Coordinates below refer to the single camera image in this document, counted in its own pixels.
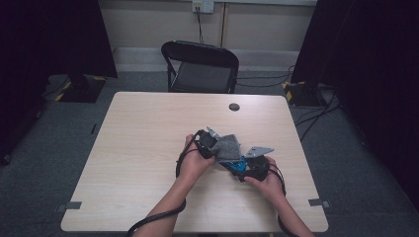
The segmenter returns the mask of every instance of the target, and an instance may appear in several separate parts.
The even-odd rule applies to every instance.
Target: forearm
[[[273,205],[281,221],[291,233],[299,237],[314,236],[299,218],[286,197],[280,196],[279,198],[276,198],[273,201]]]
[[[147,217],[179,207],[185,200],[192,186],[193,184],[190,184],[190,182],[184,182],[178,178],[163,199],[147,214]],[[178,215],[175,214],[147,223],[138,228],[133,236],[172,236],[177,218]]]

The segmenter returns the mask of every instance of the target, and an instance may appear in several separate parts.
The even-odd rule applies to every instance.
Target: chair seat
[[[182,62],[172,90],[179,92],[228,93],[234,70]]]

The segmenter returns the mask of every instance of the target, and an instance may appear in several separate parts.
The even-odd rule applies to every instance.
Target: stand base
[[[326,102],[318,90],[313,93],[303,93],[304,83],[283,83],[287,101],[296,107],[324,107]]]
[[[69,82],[61,94],[56,97],[59,102],[76,102],[76,103],[96,103],[106,80],[103,78],[85,77],[88,88],[75,88],[72,82]]]

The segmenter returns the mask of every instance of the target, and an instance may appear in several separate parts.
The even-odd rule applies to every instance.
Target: chair backrest
[[[234,53],[223,47],[197,42],[173,40],[164,43],[161,47],[161,52],[169,65],[171,65],[169,59],[173,59],[238,70],[239,62],[237,57]]]

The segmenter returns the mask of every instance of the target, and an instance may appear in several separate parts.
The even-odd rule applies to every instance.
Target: table
[[[239,111],[231,111],[236,103]],[[64,231],[127,231],[175,180],[185,137],[210,126],[235,134],[242,152],[275,149],[287,198],[314,232],[328,223],[285,98],[280,96],[116,93],[67,209]],[[278,232],[276,213],[259,193],[219,164],[199,179],[179,214],[175,232]]]

